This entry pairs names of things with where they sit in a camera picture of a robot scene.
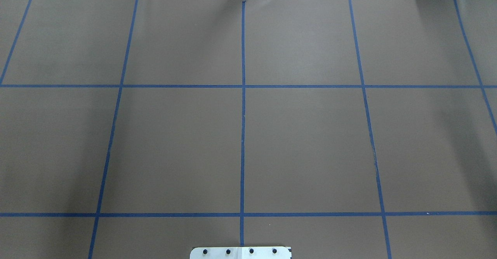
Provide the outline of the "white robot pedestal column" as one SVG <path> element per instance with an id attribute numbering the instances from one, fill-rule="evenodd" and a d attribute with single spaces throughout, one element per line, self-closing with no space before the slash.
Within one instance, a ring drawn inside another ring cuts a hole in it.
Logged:
<path id="1" fill-rule="evenodd" d="M 199 247 L 193 248 L 190 259 L 291 259 L 291 247 Z"/>

